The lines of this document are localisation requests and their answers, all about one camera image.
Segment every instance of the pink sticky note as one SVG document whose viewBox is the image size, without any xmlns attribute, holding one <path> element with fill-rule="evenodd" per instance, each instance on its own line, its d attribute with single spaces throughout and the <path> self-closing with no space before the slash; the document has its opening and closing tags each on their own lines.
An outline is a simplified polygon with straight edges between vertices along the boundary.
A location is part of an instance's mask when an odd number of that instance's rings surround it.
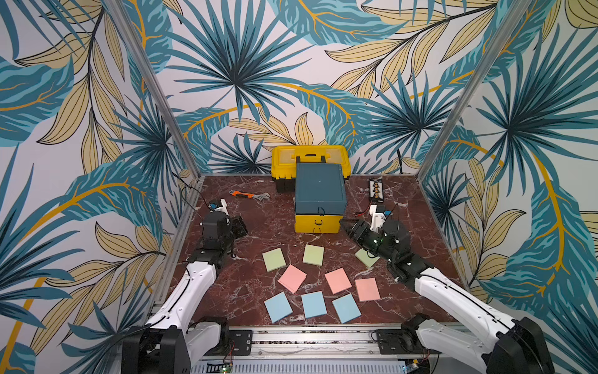
<svg viewBox="0 0 598 374">
<path fill-rule="evenodd" d="M 333 272 L 326 273 L 324 276 L 326 277 L 333 294 L 339 293 L 347 288 L 351 288 L 351 282 L 349 282 L 347 274 L 344 272 L 342 267 Z"/>
<path fill-rule="evenodd" d="M 292 293 L 297 292 L 301 283 L 305 280 L 307 274 L 297 269 L 293 265 L 286 268 L 285 273 L 278 279 L 278 283 L 282 284 Z"/>
<path fill-rule="evenodd" d="M 356 279 L 355 287 L 357 288 L 359 301 L 380 300 L 375 278 Z"/>
</svg>

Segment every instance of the sticky note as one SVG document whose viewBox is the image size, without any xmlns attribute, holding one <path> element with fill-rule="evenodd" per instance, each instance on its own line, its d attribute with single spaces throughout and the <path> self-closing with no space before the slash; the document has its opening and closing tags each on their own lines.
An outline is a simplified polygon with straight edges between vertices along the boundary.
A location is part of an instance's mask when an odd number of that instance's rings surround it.
<svg viewBox="0 0 598 374">
<path fill-rule="evenodd" d="M 361 260 L 361 262 L 364 263 L 364 265 L 366 265 L 367 267 L 372 267 L 374 266 L 374 264 L 376 263 L 376 261 L 378 261 L 378 259 L 380 257 L 374 257 L 372 258 L 371 254 L 368 253 L 365 249 L 361 248 L 359 251 L 357 251 L 357 253 L 355 254 L 357 256 L 358 259 Z"/>
<path fill-rule="evenodd" d="M 301 270 L 297 269 L 293 265 L 289 265 L 286 268 L 285 273 L 278 279 L 278 283 L 282 284 L 292 293 L 297 292 L 301 283 L 305 280 L 307 274 L 302 272 Z"/>
<path fill-rule="evenodd" d="M 328 313 L 326 310 L 326 304 L 324 303 L 324 296 L 322 295 L 321 291 L 301 295 L 301 302 L 303 303 L 303 312 L 305 312 L 305 318 Z"/>
<path fill-rule="evenodd" d="M 351 288 L 351 282 L 349 282 L 347 274 L 342 267 L 333 272 L 326 273 L 324 276 L 326 277 L 333 294 Z"/>
<path fill-rule="evenodd" d="M 359 301 L 380 300 L 375 278 L 356 279 L 355 288 L 357 288 Z"/>
<path fill-rule="evenodd" d="M 291 305 L 289 304 L 289 300 L 286 299 L 284 292 L 269 298 L 264 302 L 264 304 L 266 304 L 266 309 L 268 309 L 268 314 L 270 314 L 272 323 L 285 318 L 287 315 L 293 312 L 293 309 L 291 309 Z"/>
<path fill-rule="evenodd" d="M 336 309 L 338 319 L 340 319 L 341 323 L 349 322 L 361 315 L 361 312 L 355 303 L 355 299 L 351 294 L 333 300 L 332 305 L 334 305 L 334 309 Z"/>
<path fill-rule="evenodd" d="M 286 266 L 285 258 L 280 248 L 264 252 L 262 256 L 264 257 L 267 272 Z"/>
<path fill-rule="evenodd" d="M 322 266 L 323 259 L 324 247 L 305 244 L 305 252 L 303 252 L 303 262 L 305 262 L 306 264 Z"/>
</svg>

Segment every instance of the green sticky note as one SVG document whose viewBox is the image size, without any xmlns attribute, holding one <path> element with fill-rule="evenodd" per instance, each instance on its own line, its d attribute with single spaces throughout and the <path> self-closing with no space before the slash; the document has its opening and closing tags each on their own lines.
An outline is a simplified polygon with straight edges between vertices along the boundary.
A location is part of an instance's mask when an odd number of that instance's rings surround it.
<svg viewBox="0 0 598 374">
<path fill-rule="evenodd" d="M 267 272 L 286 266 L 285 258 L 280 248 L 264 252 L 262 256 L 264 257 Z"/>
<path fill-rule="evenodd" d="M 380 257 L 374 257 L 371 258 L 371 254 L 367 253 L 367 251 L 363 248 L 361 248 L 359 251 L 357 251 L 357 253 L 355 254 L 357 256 L 358 259 L 361 260 L 361 262 L 364 263 L 364 265 L 366 265 L 367 267 L 372 267 L 374 266 L 374 264 L 376 263 L 376 261 L 378 261 L 378 259 Z"/>
<path fill-rule="evenodd" d="M 322 266 L 322 259 L 324 258 L 324 247 L 317 245 L 305 244 L 305 252 L 303 252 L 303 262 L 306 264 Z"/>
</svg>

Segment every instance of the blue sticky note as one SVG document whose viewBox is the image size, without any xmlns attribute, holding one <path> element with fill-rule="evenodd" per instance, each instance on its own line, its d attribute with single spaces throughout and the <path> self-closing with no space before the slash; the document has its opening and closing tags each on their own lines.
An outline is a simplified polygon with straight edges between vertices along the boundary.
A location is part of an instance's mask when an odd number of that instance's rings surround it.
<svg viewBox="0 0 598 374">
<path fill-rule="evenodd" d="M 326 304 L 324 304 L 324 296 L 322 295 L 321 291 L 301 295 L 301 301 L 303 302 L 305 318 L 328 313 L 326 310 Z"/>
<path fill-rule="evenodd" d="M 285 293 L 281 292 L 278 295 L 269 298 L 264 302 L 272 323 L 285 318 L 287 315 L 293 313 L 289 300 L 286 299 Z"/>
<path fill-rule="evenodd" d="M 351 294 L 339 297 L 332 302 L 332 305 L 334 305 L 341 323 L 349 322 L 361 315 Z"/>
</svg>

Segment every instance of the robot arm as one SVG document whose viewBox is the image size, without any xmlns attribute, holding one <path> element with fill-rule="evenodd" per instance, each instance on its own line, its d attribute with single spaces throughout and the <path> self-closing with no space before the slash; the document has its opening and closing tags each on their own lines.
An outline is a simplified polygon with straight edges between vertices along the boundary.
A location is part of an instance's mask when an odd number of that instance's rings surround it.
<svg viewBox="0 0 598 374">
<path fill-rule="evenodd" d="M 228 216 L 224 199 L 209 206 L 202 240 L 182 279 L 145 328 L 123 339 L 121 373 L 150 374 L 156 367 L 159 374 L 185 373 L 210 349 L 219 347 L 221 353 L 230 349 L 223 318 L 208 318 L 188 331 L 193 313 L 222 270 L 224 257 L 233 255 L 233 242 L 247 234 L 241 217 Z"/>
<path fill-rule="evenodd" d="M 407 339 L 441 351 L 489 374 L 552 374 L 554 367 L 544 335 L 528 318 L 515 320 L 483 303 L 459 287 L 440 270 L 411 252 L 410 235 L 397 220 L 388 219 L 384 209 L 370 207 L 372 223 L 345 221 L 350 238 L 374 256 L 387 261 L 396 282 L 427 297 L 455 317 L 475 336 L 419 316 L 406 324 Z"/>
</svg>

